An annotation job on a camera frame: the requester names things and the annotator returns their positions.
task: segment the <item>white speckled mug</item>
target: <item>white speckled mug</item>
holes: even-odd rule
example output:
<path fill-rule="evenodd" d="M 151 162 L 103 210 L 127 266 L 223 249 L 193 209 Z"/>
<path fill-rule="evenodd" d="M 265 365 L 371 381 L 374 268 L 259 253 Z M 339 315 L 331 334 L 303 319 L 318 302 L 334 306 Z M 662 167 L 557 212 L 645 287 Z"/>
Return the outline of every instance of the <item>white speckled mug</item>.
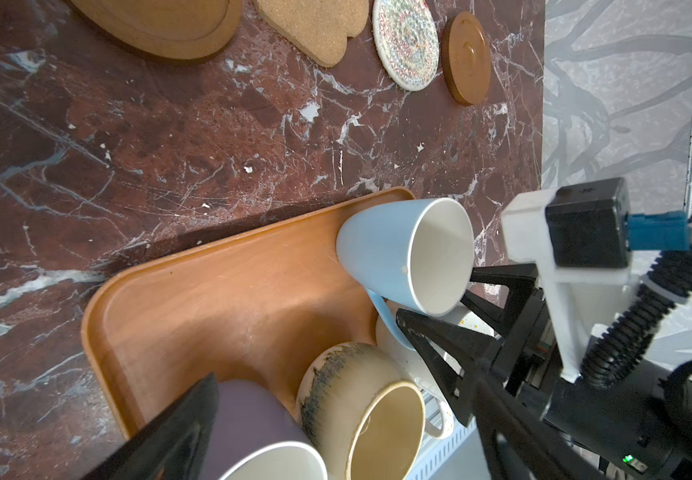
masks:
<path fill-rule="evenodd" d="M 356 342 L 314 360 L 295 410 L 329 480 L 403 480 L 426 422 L 424 399 L 408 374 L 378 347 Z"/>
<path fill-rule="evenodd" d="M 397 310 L 403 308 L 397 302 L 392 302 L 391 300 L 386 301 L 386 306 L 391 312 L 392 318 L 396 318 Z M 494 335 L 493 329 L 482 321 L 473 312 L 467 309 L 462 303 L 458 303 L 451 312 L 443 315 L 440 320 L 451 323 L 453 325 L 459 325 L 465 327 L 469 330 L 475 330 L 482 332 L 485 335 Z M 434 438 L 447 438 L 452 435 L 453 430 L 455 430 L 455 417 L 453 415 L 453 409 L 444 398 L 442 390 L 437 385 L 434 376 L 431 375 L 431 371 L 426 366 L 426 362 L 418 352 L 415 350 L 410 350 L 405 348 L 397 339 L 391 335 L 391 332 L 386 328 L 386 325 L 378 321 L 375 323 L 375 339 L 378 344 L 378 348 L 389 354 L 391 358 L 397 361 L 402 368 L 408 373 L 410 378 L 413 379 L 415 384 L 426 390 L 428 393 L 434 397 L 437 401 L 437 406 L 439 407 L 440 417 L 442 419 L 442 425 L 437 428 L 434 424 L 427 421 L 426 422 L 426 433 Z M 453 358 L 452 355 L 443 351 L 438 346 L 432 344 L 432 346 L 442 355 L 443 360 L 445 360 L 453 370 L 460 372 L 460 364 Z"/>

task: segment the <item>mug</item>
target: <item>mug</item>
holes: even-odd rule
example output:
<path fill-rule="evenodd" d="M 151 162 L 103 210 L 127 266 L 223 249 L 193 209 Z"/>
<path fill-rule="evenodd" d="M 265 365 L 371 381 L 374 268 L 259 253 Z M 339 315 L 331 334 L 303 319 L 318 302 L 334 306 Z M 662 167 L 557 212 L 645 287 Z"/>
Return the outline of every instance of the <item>mug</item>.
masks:
<path fill-rule="evenodd" d="M 474 264 L 469 215 L 447 197 L 362 210 L 344 222 L 335 247 L 341 265 L 368 292 L 391 335 L 410 350 L 383 297 L 440 317 L 464 295 Z"/>
<path fill-rule="evenodd" d="M 295 418 L 329 480 L 403 480 L 418 454 L 426 411 L 418 387 L 386 353 L 346 342 L 308 368 Z"/>
<path fill-rule="evenodd" d="M 327 480 L 322 456 L 267 389 L 218 384 L 218 410 L 199 480 Z"/>
<path fill-rule="evenodd" d="M 397 310 L 402 308 L 396 302 L 388 300 L 386 302 L 389 311 L 391 312 L 392 318 L 396 318 Z M 453 325 L 459 325 L 469 330 L 475 330 L 477 332 L 482 332 L 489 336 L 494 336 L 495 331 L 489 325 L 487 325 L 482 319 L 480 319 L 476 314 L 466 308 L 462 303 L 458 303 L 456 307 L 453 308 L 451 312 L 439 318 L 439 320 L 451 323 Z M 426 362 L 420 355 L 414 350 L 409 350 L 402 346 L 388 331 L 386 325 L 383 322 L 375 323 L 375 339 L 378 344 L 378 348 L 389 354 L 391 358 L 396 360 L 400 366 L 402 366 L 405 371 L 410 375 L 415 384 L 426 390 L 434 400 L 437 402 L 439 407 L 440 417 L 442 419 L 442 426 L 436 427 L 433 423 L 426 421 L 426 433 L 434 438 L 447 438 L 453 433 L 455 429 L 455 417 L 453 415 L 453 409 L 447 403 L 444 398 L 442 390 L 437 385 L 434 376 L 431 375 L 431 371 L 426 366 Z M 453 358 L 452 355 L 446 351 L 439 348 L 437 345 L 431 343 L 432 347 L 438 351 L 456 373 L 460 373 L 460 364 Z"/>

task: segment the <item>tray rim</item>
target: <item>tray rim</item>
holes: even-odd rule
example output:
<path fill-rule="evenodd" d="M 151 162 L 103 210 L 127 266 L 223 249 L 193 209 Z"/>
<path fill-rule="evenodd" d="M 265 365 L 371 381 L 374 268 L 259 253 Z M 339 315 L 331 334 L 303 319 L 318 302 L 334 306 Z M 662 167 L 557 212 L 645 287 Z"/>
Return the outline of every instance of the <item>tray rim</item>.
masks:
<path fill-rule="evenodd" d="M 117 404 L 117 398 L 115 398 L 114 395 L 112 394 L 108 379 L 106 378 L 106 375 L 104 375 L 105 372 L 101 368 L 100 362 L 98 361 L 98 358 L 96 357 L 96 352 L 92 349 L 92 345 L 91 345 L 91 341 L 90 341 L 90 334 L 89 334 L 89 329 L 92 326 L 92 317 L 93 317 L 93 314 L 95 313 L 96 305 L 98 303 L 100 303 L 102 300 L 104 300 L 108 290 L 110 290 L 112 287 L 116 286 L 118 283 L 123 282 L 129 276 L 135 276 L 136 274 L 140 274 L 144 270 L 148 270 L 148 269 L 151 269 L 153 267 L 160 266 L 161 264 L 168 264 L 169 262 L 173 262 L 175 260 L 180 260 L 184 257 L 199 254 L 199 253 L 203 252 L 204 250 L 212 250 L 212 249 L 215 249 L 217 247 L 224 246 L 225 244 L 230 244 L 230 243 L 236 242 L 238 240 L 243 240 L 243 239 L 248 238 L 250 236 L 263 235 L 263 234 L 266 234 L 267 232 L 269 232 L 270 230 L 281 228 L 283 226 L 293 224 L 293 223 L 299 222 L 301 220 L 306 220 L 308 218 L 311 218 L 312 216 L 326 214 L 332 210 L 338 210 L 338 209 L 344 208 L 346 206 L 350 206 L 352 204 L 358 204 L 358 203 L 363 202 L 369 198 L 380 197 L 380 196 L 383 196 L 383 195 L 386 195 L 389 193 L 393 193 L 393 192 L 405 193 L 408 196 L 407 200 L 415 200 L 416 199 L 413 192 L 411 192 L 406 187 L 387 188 L 386 190 L 380 190 L 378 192 L 373 192 L 372 194 L 367 194 L 367 195 L 363 195 L 361 197 L 352 198 L 350 200 L 343 201 L 339 204 L 326 206 L 325 208 L 320 208 L 318 210 L 308 212 L 307 214 L 294 216 L 292 218 L 288 218 L 286 220 L 275 222 L 273 224 L 264 225 L 264 226 L 260 226 L 258 228 L 255 228 L 253 230 L 241 232 L 240 234 L 227 236 L 226 238 L 221 238 L 220 240 L 216 240 L 214 242 L 210 242 L 210 243 L 207 243 L 204 245 L 194 246 L 194 247 L 189 248 L 187 250 L 175 252 L 174 254 L 165 255 L 165 256 L 162 256 L 160 258 L 150 260 L 150 261 L 145 262 L 145 263 L 140 264 L 140 265 L 131 266 L 130 268 L 124 269 L 121 272 L 114 274 L 105 283 L 103 283 L 101 285 L 101 288 L 99 288 L 98 291 L 96 291 L 95 293 L 92 294 L 92 297 L 90 298 L 90 302 L 88 302 L 87 306 L 85 307 L 85 311 L 82 314 L 82 325 L 80 327 L 80 336 L 82 339 L 82 349 L 85 352 L 85 356 L 87 357 L 88 362 L 90 362 L 90 366 L 92 367 L 92 373 L 95 375 L 95 378 L 98 381 L 98 383 L 101 387 L 101 390 L 103 391 L 103 396 L 106 399 L 106 403 L 109 405 L 109 409 L 111 410 L 111 413 L 114 416 L 114 420 L 116 421 L 117 426 L 120 428 L 122 435 L 125 437 L 125 440 L 129 440 L 135 432 L 130 428 L 130 425 L 128 425 L 128 421 L 122 416 L 122 414 L 120 412 L 120 408 Z"/>

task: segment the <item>wooden tray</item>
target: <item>wooden tray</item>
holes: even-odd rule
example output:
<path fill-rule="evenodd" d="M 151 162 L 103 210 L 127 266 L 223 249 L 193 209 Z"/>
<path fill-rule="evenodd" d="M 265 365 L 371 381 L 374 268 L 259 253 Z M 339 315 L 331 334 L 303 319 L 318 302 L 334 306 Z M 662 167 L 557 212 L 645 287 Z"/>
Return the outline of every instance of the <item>wooden tray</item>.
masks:
<path fill-rule="evenodd" d="M 340 342 L 375 343 L 377 313 L 335 253 L 343 222 L 411 200 L 395 187 L 165 256 L 92 297 L 82 346 L 126 438 L 213 371 L 265 386 L 292 412 L 308 366 Z"/>

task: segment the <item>gray wall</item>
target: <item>gray wall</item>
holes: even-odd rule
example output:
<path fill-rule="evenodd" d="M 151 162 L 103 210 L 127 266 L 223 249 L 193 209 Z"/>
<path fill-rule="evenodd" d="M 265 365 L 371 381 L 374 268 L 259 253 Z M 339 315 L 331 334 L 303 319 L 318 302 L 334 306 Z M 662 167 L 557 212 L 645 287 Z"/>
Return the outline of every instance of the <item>gray wall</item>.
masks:
<path fill-rule="evenodd" d="M 692 122 L 692 0 L 548 0 L 543 187 L 623 176 L 632 211 L 684 206 Z M 654 254 L 637 254 L 643 274 Z M 692 298 L 648 358 L 692 359 Z"/>

